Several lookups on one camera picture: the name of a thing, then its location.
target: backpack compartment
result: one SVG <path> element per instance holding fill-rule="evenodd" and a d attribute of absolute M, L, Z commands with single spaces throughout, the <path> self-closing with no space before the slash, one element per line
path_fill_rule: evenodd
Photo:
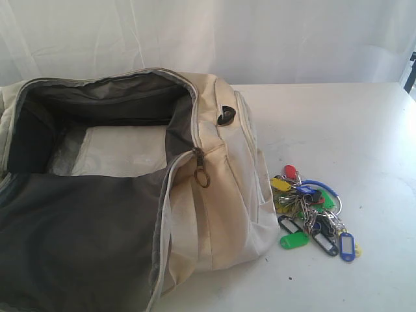
<path fill-rule="evenodd" d="M 189 90 L 154 72 L 23 88 L 0 188 L 0 302 L 145 309 L 167 177 L 194 146 L 191 115 Z"/>

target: bunch of keys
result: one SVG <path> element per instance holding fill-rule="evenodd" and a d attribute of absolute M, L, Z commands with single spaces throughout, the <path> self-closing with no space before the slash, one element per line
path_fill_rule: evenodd
<path fill-rule="evenodd" d="M 282 237 L 280 241 L 282 247 L 291 249 L 303 246 L 309 241 L 305 238 L 306 235 L 306 237 L 311 236 L 328 255 L 340 254 L 341 259 L 346 262 L 351 262 L 361 255 L 361 248 L 354 242 L 354 237 L 347 232 L 338 217 L 342 203 L 337 193 L 330 187 L 318 181 L 302 181 L 296 168 L 291 165 L 285 166 L 285 174 L 277 175 L 270 184 L 274 191 L 277 212 L 289 215 L 279 217 L 280 226 L 289 233 Z M 315 190 L 309 185 L 319 186 L 322 190 Z M 336 213 L 331 211 L 336 204 L 332 202 L 328 193 L 338 201 L 339 208 Z M 296 218 L 303 220 L 303 229 L 294 222 Z M 296 225 L 296 231 L 289 231 L 284 222 L 289 222 L 292 226 Z M 330 237 L 339 239 L 339 249 Z"/>

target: blue key ring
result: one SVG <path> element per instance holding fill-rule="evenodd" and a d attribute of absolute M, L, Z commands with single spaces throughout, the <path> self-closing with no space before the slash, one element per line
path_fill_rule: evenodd
<path fill-rule="evenodd" d="M 341 213 L 341 210 L 343 210 L 343 203 L 341 203 L 341 199 L 339 197 L 339 195 L 336 193 L 336 191 L 334 191 L 332 188 L 330 188 L 329 186 L 327 186 L 326 184 L 319 182 L 319 181 L 315 181 L 315 180 L 303 180 L 301 185 L 316 185 L 318 187 L 322 187 L 324 190 L 327 190 L 333 197 L 335 197 L 338 201 L 338 211 L 337 213 L 334 213 L 335 216 L 339 215 Z"/>

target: beige backpack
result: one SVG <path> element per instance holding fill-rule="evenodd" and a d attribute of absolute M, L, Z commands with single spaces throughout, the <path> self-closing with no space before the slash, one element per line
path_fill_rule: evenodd
<path fill-rule="evenodd" d="M 150 68 L 1 95 L 0 309 L 149 310 L 275 243 L 250 110 L 224 80 Z"/>

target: blue key tag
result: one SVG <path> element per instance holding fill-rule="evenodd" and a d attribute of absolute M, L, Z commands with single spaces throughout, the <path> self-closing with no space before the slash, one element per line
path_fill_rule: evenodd
<path fill-rule="evenodd" d="M 342 260 L 351 262 L 356 258 L 356 249 L 354 237 L 348 232 L 342 232 L 339 235 L 339 255 Z"/>
<path fill-rule="evenodd" d="M 303 194 L 303 195 L 306 195 L 306 194 L 313 194 L 313 193 L 315 193 L 315 192 L 316 192 L 316 190 L 314 190 L 313 188 L 311 188 L 311 187 L 309 187 L 309 186 L 307 186 L 307 185 L 302 185 L 302 186 L 300 186 L 300 187 L 297 187 L 297 188 L 296 188 L 296 190 L 297 190 L 300 194 Z"/>

